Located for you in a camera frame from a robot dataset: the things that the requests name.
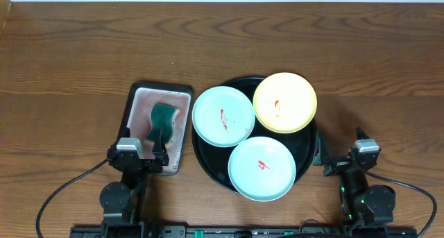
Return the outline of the green yellow sponge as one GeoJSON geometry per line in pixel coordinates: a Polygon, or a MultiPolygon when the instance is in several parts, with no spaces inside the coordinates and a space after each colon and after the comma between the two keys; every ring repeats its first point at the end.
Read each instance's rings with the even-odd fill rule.
{"type": "Polygon", "coordinates": [[[156,103],[151,110],[151,131],[146,140],[154,142],[161,135],[162,141],[167,144],[173,137],[173,118],[177,111],[170,105],[156,103]]]}

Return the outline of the light blue plate front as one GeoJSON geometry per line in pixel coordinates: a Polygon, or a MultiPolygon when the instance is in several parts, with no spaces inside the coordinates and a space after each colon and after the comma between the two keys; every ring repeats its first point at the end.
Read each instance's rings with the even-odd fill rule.
{"type": "Polygon", "coordinates": [[[270,137],[251,137],[231,152],[228,175],[244,197],[259,202],[283,197],[296,179],[296,162],[290,150],[270,137]]]}

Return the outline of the light blue plate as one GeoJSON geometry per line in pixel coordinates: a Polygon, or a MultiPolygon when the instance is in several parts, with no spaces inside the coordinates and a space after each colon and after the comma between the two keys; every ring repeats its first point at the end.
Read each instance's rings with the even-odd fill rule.
{"type": "Polygon", "coordinates": [[[259,202],[283,197],[296,179],[296,162],[290,150],[270,137],[251,137],[231,152],[228,175],[244,197],[259,202]]]}
{"type": "Polygon", "coordinates": [[[205,90],[194,103],[192,123],[198,136],[212,146],[236,146],[255,126],[250,99],[240,90],[217,86],[205,90]]]}

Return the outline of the yellow plate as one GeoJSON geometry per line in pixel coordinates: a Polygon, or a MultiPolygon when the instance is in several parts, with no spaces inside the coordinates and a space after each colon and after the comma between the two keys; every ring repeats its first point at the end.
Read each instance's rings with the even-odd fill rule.
{"type": "Polygon", "coordinates": [[[295,133],[314,118],[317,96],[300,75],[280,72],[266,77],[253,95],[257,120],[275,133],[295,133]]]}

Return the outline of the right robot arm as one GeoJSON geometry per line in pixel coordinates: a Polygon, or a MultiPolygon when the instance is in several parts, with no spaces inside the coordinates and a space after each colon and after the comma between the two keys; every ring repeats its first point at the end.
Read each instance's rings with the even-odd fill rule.
{"type": "Polygon", "coordinates": [[[316,133],[314,166],[324,167],[325,177],[339,178],[341,211],[350,227],[381,227],[394,220],[395,191],[386,185],[369,185],[366,173],[377,164],[379,144],[358,127],[357,140],[345,156],[330,155],[325,138],[316,133]]]}

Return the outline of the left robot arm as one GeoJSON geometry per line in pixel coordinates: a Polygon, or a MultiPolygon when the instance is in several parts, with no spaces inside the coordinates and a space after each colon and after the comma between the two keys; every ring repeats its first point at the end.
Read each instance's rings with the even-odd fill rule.
{"type": "Polygon", "coordinates": [[[99,200],[103,208],[101,232],[104,237],[148,237],[151,232],[141,220],[148,176],[161,174],[169,156],[162,131],[154,132],[153,159],[141,159],[142,143],[130,136],[127,128],[108,149],[107,159],[113,168],[122,172],[119,182],[106,185],[99,200]]]}

